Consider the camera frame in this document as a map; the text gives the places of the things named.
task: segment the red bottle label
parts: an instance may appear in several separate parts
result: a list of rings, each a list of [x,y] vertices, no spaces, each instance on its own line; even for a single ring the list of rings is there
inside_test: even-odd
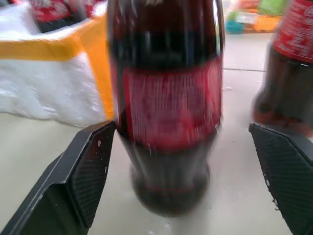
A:
[[[65,0],[31,0],[30,3],[39,22],[55,21],[70,15]]]
[[[291,1],[273,46],[290,58],[313,63],[313,1]]]
[[[115,94],[116,74],[112,66]],[[167,73],[124,69],[122,79],[128,133],[134,141],[162,149],[186,148],[220,124],[222,57]]]
[[[86,1],[86,16],[87,18],[92,16],[93,7],[103,0],[85,0]]]

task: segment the textured rubber pad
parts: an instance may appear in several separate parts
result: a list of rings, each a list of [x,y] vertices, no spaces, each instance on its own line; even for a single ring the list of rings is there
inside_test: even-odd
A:
[[[251,124],[265,182],[294,235],[313,235],[313,143],[304,136]]]

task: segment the gray floor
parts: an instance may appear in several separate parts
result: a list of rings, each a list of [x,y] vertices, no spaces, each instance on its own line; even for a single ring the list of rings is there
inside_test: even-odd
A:
[[[115,135],[108,180],[90,235],[291,235],[272,203],[247,130],[270,37],[227,36],[223,126],[209,157],[210,190],[197,209],[168,219],[142,207],[130,186],[130,160]],[[0,115],[0,127],[1,230],[79,129],[7,114]]]

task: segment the bottle label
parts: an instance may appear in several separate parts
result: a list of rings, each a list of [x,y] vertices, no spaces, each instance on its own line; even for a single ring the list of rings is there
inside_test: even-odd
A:
[[[291,1],[273,46],[290,58],[313,63],[313,1]]]
[[[71,14],[65,0],[31,0],[30,3],[39,22],[55,21]]]
[[[186,148],[207,138],[220,124],[221,56],[183,71],[125,68],[122,79],[128,133],[133,141],[162,149]],[[116,76],[112,82],[114,89]]]
[[[92,16],[93,7],[103,0],[85,0],[86,1],[86,16],[87,18]]]

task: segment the concrete floor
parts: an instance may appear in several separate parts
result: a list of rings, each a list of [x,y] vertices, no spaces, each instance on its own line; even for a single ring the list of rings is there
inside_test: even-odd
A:
[[[130,160],[115,135],[107,184],[89,235],[291,235],[272,203],[248,132],[270,37],[226,38],[223,126],[209,157],[211,185],[202,203],[181,218],[148,212],[133,193]],[[8,114],[0,114],[0,127],[1,231],[79,128]]]

